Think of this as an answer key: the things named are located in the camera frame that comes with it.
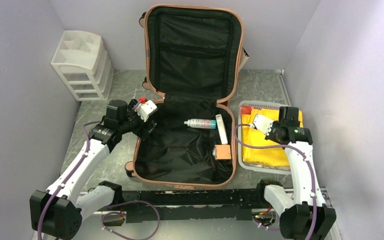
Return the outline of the white bottle teal cap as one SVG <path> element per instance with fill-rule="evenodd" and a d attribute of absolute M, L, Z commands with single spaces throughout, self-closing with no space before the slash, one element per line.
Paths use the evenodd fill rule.
<path fill-rule="evenodd" d="M 212 119 L 192 118 L 184 121 L 184 124 L 190 128 L 195 128 L 195 129 L 214 130 L 217 128 L 217 121 Z"/>

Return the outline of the white plastic drawer organizer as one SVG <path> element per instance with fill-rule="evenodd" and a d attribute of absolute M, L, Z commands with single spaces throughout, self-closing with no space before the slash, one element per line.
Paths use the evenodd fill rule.
<path fill-rule="evenodd" d="M 115 68 L 101 36 L 64 31 L 50 64 L 77 101 L 109 98 Z"/>

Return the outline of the white plastic mesh basket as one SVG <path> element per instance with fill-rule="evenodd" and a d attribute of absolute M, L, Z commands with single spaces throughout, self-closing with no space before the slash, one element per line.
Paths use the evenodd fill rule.
<path fill-rule="evenodd" d="M 266 101 L 244 100 L 239 104 L 238 123 L 253 122 L 256 114 L 262 114 L 274 121 L 279 118 L 279 108 L 283 104 Z M 247 145 L 262 147 L 274 146 L 276 143 L 265 139 L 265 135 L 255 129 L 242 127 L 237 130 L 238 139 Z M 254 172 L 289 175 L 290 166 L 285 150 L 276 147 L 270 149 L 253 149 L 238 144 L 238 163 Z"/>

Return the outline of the red garment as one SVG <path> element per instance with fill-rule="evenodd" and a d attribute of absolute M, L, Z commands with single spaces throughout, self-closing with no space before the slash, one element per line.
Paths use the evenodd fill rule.
<path fill-rule="evenodd" d="M 252 106 L 249 105 L 241 105 L 240 106 L 240 115 L 251 115 L 252 110 L 254 109 Z"/>

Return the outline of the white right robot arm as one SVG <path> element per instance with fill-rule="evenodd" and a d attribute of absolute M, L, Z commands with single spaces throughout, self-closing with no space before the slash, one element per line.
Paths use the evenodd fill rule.
<path fill-rule="evenodd" d="M 302 127 L 297 107 L 282 106 L 278 120 L 271 125 L 266 139 L 277 143 L 287 156 L 293 196 L 278 185 L 267 185 L 255 193 L 255 202 L 262 208 L 270 204 L 276 211 L 281 235 L 293 240 L 323 240 L 337 215 L 327 206 L 319 187 L 313 161 L 311 131 Z"/>

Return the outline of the pink hard-shell suitcase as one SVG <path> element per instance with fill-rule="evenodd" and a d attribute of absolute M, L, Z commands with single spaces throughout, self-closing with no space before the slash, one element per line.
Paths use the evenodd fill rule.
<path fill-rule="evenodd" d="M 159 95 L 157 123 L 136 142 L 126 174 L 150 184 L 214 189 L 237 169 L 235 117 L 228 101 L 235 94 L 243 50 L 243 24 L 232 10 L 158 4 L 142 17 L 146 81 Z M 230 160 L 216 160 L 222 145 L 216 129 L 188 127 L 189 119 L 216 120 L 226 128 Z"/>

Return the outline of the yellow garment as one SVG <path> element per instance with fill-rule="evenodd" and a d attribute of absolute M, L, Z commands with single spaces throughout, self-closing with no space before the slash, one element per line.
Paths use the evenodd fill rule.
<path fill-rule="evenodd" d="M 279 119 L 280 111 L 278 109 L 253 108 L 251 115 L 240 115 L 242 124 L 251 124 L 256 115 L 264 115 L 274 121 Z M 257 129 L 251 129 L 243 126 L 241 130 L 242 142 L 255 147 L 278 146 L 279 144 L 266 140 L 265 135 Z M 247 163 L 255 163 L 266 165 L 274 168 L 289 167 L 289 160 L 285 151 L 280 147 L 269 149 L 255 149 L 246 146 L 242 147 L 242 161 Z"/>

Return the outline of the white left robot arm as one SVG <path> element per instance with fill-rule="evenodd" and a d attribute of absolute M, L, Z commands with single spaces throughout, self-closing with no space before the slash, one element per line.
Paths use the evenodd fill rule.
<path fill-rule="evenodd" d="M 83 187 L 96 170 L 122 140 L 133 133 L 144 140 L 156 127 L 151 116 L 157 111 L 152 100 L 144 97 L 112 100 L 101 120 L 92 121 L 91 130 L 82 128 L 85 142 L 79 154 L 67 169 L 45 191 L 36 190 L 29 199 L 32 229 L 37 239 L 53 236 L 58 240 L 71 240 L 82 222 L 101 208 L 117 210 L 124 201 L 122 186 L 109 181 L 101 182 L 91 192 L 81 195 Z"/>

